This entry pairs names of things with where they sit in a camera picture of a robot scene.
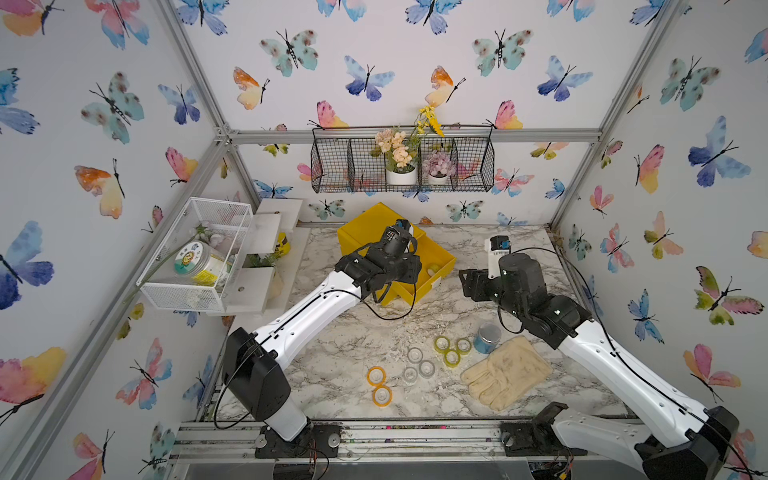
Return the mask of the yellow top drawer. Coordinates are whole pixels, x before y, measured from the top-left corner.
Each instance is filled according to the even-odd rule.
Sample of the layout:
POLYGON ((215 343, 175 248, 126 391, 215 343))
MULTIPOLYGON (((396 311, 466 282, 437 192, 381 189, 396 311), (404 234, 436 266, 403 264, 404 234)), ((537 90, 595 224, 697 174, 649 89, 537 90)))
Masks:
POLYGON ((424 231, 419 231, 416 239, 418 243, 416 254, 422 264, 417 283, 394 282, 382 300, 383 306, 387 306, 397 299, 403 300, 406 304, 418 303, 439 285, 441 280, 446 278, 455 267, 456 257, 431 239, 424 231), (438 273, 433 277, 429 277, 427 274, 427 267, 431 264, 439 266, 438 273))

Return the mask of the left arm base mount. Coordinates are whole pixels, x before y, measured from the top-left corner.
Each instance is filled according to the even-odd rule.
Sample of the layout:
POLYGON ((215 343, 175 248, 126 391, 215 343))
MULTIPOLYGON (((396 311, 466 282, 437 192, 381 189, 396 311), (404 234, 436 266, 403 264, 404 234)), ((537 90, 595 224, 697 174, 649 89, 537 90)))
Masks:
POLYGON ((256 459, 328 458, 338 456, 342 427, 310 422, 293 440, 283 439, 269 426, 261 428, 255 442, 256 459))

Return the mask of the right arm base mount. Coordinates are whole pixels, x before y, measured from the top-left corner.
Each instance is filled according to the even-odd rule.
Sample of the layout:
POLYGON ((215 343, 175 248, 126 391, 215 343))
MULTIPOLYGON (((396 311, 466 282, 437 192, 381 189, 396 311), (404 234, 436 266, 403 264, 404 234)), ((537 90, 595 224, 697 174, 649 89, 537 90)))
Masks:
POLYGON ((573 454, 586 456, 587 450, 569 447, 560 442, 553 430, 555 417, 568 406, 551 402, 532 420, 502 422, 499 440, 507 457, 554 456, 573 454))

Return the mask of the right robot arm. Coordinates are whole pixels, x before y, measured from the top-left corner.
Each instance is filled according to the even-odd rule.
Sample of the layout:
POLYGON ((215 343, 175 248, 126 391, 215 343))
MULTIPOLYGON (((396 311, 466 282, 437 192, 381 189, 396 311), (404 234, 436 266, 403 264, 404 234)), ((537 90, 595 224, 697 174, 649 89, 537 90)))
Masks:
POLYGON ((517 318, 525 331, 586 368, 640 420, 626 424, 553 402, 540 416, 561 446, 607 457, 649 479, 714 479, 740 455, 734 414, 688 397, 621 348, 577 301, 549 293, 540 264, 524 250, 492 251, 488 268, 464 269, 459 278, 466 297, 517 318))

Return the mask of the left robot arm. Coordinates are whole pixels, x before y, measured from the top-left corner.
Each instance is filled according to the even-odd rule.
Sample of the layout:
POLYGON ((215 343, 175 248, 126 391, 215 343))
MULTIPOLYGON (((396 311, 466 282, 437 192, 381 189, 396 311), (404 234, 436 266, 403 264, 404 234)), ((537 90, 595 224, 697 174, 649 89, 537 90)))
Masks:
POLYGON ((311 293, 270 323, 231 332, 221 380, 254 420, 284 441, 308 429, 308 417, 290 398, 285 370, 301 350, 337 317, 370 298, 382 301, 394 283, 416 284, 422 269, 414 227, 398 219, 376 242, 340 258, 311 293))

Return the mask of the yellow drawer cabinet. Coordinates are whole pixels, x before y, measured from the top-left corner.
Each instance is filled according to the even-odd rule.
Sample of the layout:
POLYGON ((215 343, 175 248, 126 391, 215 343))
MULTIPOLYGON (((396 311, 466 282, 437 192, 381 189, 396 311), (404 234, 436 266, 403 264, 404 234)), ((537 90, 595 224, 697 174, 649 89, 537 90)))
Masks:
POLYGON ((405 220, 405 217, 381 202, 364 211, 337 231, 342 255, 378 242, 386 228, 395 226, 398 220, 405 220))

